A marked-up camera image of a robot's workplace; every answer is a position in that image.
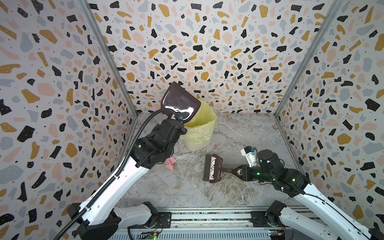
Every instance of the dark brown dustpan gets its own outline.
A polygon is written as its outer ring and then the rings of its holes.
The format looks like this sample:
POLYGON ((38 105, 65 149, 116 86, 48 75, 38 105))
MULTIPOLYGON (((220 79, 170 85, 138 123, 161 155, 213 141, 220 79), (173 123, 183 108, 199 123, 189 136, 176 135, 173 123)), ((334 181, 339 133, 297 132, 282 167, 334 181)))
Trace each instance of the dark brown dustpan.
POLYGON ((187 92, 184 88, 172 82, 163 99, 161 99, 161 108, 170 108, 176 112, 180 112, 183 116, 183 123, 189 122, 200 108, 201 102, 187 92))

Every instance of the gray marble surface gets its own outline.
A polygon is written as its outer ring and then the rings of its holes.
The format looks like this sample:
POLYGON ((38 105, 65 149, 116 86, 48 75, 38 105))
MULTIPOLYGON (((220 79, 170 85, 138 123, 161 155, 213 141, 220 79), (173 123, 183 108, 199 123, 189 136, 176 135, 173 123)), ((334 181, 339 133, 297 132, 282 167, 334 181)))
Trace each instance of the gray marble surface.
MULTIPOLYGON (((269 206, 274 200, 287 205, 301 205, 288 195, 276 191, 271 184, 243 182, 224 173, 221 182, 210 184, 202 180, 205 155, 215 153, 223 159, 223 167, 247 164, 240 153, 245 146, 258 150, 270 149, 285 161, 285 166, 295 168, 273 115, 220 114, 210 146, 189 152, 179 140, 174 148, 174 171, 164 164, 154 166, 127 191, 116 205, 131 207, 150 201, 155 207, 209 207, 209 206, 269 206)), ((136 130, 149 116, 140 114, 136 130)), ((145 128, 148 134, 165 115, 155 116, 145 128)))

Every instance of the patterned wall panel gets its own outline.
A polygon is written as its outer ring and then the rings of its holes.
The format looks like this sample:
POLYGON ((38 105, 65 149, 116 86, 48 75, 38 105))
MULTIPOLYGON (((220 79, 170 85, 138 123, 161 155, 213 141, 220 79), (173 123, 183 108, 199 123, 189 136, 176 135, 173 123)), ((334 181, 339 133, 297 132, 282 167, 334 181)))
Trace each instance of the patterned wall panel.
POLYGON ((273 112, 331 0, 90 0, 139 112, 176 81, 217 112, 273 112))
POLYGON ((279 116, 303 170, 384 229, 384 1, 345 1, 279 116))
POLYGON ((130 113, 77 2, 0 7, 0 238, 53 239, 117 167, 130 113))

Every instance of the translucent yellow plastic bag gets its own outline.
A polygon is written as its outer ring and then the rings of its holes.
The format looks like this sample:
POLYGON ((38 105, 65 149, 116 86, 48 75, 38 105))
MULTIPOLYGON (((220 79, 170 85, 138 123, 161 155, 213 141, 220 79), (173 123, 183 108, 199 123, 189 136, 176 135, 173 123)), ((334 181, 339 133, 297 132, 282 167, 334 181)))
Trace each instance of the translucent yellow plastic bag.
POLYGON ((200 102, 201 106, 196 115, 184 124, 187 134, 180 136, 189 151, 196 151, 211 144, 214 129, 217 127, 217 115, 208 103, 200 102))

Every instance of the brush bristles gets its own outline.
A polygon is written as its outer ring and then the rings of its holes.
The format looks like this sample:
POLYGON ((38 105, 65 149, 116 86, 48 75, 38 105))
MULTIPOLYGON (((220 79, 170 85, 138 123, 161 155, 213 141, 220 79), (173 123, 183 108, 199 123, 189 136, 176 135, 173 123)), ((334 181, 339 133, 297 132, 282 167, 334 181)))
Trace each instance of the brush bristles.
POLYGON ((206 181, 206 182, 209 182, 209 172, 211 169, 211 161, 212 161, 212 155, 211 154, 205 155, 203 181, 206 181))

